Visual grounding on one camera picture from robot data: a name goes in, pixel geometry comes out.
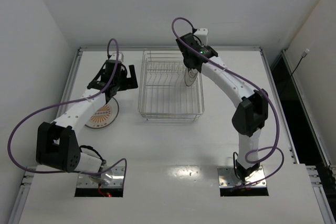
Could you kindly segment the orange sunburst plate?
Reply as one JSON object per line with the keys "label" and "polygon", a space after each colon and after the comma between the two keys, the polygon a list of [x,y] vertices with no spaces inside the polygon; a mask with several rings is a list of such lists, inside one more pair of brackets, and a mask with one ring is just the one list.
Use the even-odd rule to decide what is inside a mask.
{"label": "orange sunburst plate", "polygon": [[105,128],[115,121],[118,114],[119,104],[115,98],[112,98],[107,104],[96,111],[85,126],[90,129]]}

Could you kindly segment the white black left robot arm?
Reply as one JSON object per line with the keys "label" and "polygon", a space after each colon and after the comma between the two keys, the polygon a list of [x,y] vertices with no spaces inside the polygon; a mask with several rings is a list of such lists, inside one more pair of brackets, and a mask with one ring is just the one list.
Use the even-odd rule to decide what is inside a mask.
{"label": "white black left robot arm", "polygon": [[81,99],[51,123],[43,122],[37,131],[36,161],[67,173],[88,175],[100,185],[109,184],[106,161],[98,154],[82,151],[77,136],[89,119],[118,91],[138,88],[134,65],[108,59],[89,82]]}

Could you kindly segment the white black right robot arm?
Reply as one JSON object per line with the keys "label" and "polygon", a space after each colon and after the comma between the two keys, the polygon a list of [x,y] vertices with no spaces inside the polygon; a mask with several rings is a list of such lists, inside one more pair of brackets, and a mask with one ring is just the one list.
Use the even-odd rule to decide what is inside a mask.
{"label": "white black right robot arm", "polygon": [[239,136],[235,168],[237,178],[244,182],[260,166],[257,150],[261,129],[268,119],[267,96],[229,74],[218,53],[210,46],[201,47],[193,34],[180,37],[176,43],[187,67],[186,80],[193,82],[197,72],[203,74],[229,97],[236,108],[232,118]]}

